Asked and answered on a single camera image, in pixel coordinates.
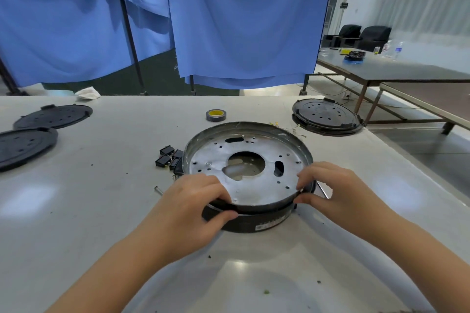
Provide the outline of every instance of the table surface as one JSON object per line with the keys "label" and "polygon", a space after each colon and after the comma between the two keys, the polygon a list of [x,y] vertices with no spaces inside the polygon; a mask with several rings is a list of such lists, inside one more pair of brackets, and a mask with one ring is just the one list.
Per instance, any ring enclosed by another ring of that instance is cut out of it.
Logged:
{"label": "table surface", "polygon": [[[154,186],[166,189],[173,182],[168,170],[155,167],[158,150],[169,144],[184,148],[212,126],[205,120],[208,109],[225,109],[226,121],[278,122],[292,129],[291,107],[298,98],[305,97],[104,96],[87,103],[91,117],[59,129],[53,150],[0,174],[1,311],[44,311],[133,230],[159,199]],[[73,102],[74,97],[0,97],[0,131],[41,106]],[[296,133],[314,160],[355,170],[391,208],[470,262],[469,209],[371,132]],[[220,233],[205,249],[157,273],[125,312],[411,308],[430,306],[395,263],[300,205],[271,230]]]}
{"label": "table surface", "polygon": [[470,82],[470,74],[446,68],[407,62],[366,52],[364,62],[351,64],[344,62],[344,55],[339,50],[321,48],[317,63],[324,67],[333,67],[342,75],[355,75],[366,81],[460,81]]}
{"label": "table surface", "polygon": [[383,83],[380,87],[470,128],[468,83]]}

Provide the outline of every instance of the person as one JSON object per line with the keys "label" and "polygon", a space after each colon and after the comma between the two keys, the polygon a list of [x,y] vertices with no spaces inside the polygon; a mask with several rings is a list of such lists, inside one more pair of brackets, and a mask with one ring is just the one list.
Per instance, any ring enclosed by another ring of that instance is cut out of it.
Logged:
{"label": "person", "polygon": [[[470,267],[429,233],[390,209],[353,171],[316,162],[298,174],[297,189],[312,180],[333,190],[331,199],[301,194],[350,233],[383,251],[413,280],[437,312],[470,312]],[[46,313],[121,312],[158,270],[207,245],[237,217],[225,211],[205,222],[212,200],[231,202],[215,176],[185,175],[163,194],[137,228],[114,244]]]}

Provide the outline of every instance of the plastic bottle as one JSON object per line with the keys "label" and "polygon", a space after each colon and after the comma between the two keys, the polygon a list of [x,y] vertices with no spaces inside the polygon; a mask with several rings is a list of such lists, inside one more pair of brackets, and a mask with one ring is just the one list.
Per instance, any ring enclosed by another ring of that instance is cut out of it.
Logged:
{"label": "plastic bottle", "polygon": [[393,39],[390,39],[387,43],[385,43],[384,47],[382,48],[381,55],[382,57],[391,57],[391,44]]}
{"label": "plastic bottle", "polygon": [[394,59],[397,60],[398,59],[398,56],[400,55],[400,52],[402,52],[403,50],[403,42],[399,43],[396,47],[395,47],[395,57]]}

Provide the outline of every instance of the brown tabletop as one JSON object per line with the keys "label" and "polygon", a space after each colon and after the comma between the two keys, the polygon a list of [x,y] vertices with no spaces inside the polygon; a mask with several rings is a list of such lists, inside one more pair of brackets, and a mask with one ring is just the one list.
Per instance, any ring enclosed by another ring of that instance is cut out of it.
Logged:
{"label": "brown tabletop", "polygon": [[438,66],[392,60],[366,52],[364,62],[344,62],[338,50],[320,49],[317,63],[362,85],[378,86],[381,82],[470,82],[470,74]]}
{"label": "brown tabletop", "polygon": [[382,83],[380,88],[470,128],[469,83]]}

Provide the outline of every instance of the hand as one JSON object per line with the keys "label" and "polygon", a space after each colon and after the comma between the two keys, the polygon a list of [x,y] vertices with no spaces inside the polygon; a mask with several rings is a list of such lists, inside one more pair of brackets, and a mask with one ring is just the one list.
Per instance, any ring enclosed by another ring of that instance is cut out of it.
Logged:
{"label": "hand", "polygon": [[314,179],[333,190],[331,199],[311,193],[299,195],[294,203],[310,204],[328,219],[354,235],[371,242],[396,214],[353,171],[329,162],[315,162],[298,175],[297,189]]}
{"label": "hand", "polygon": [[184,175],[173,183],[142,223],[131,233],[144,243],[150,260],[166,266],[207,245],[220,229],[238,216],[224,211],[205,222],[201,217],[204,207],[216,198],[227,203],[232,200],[216,176]]}

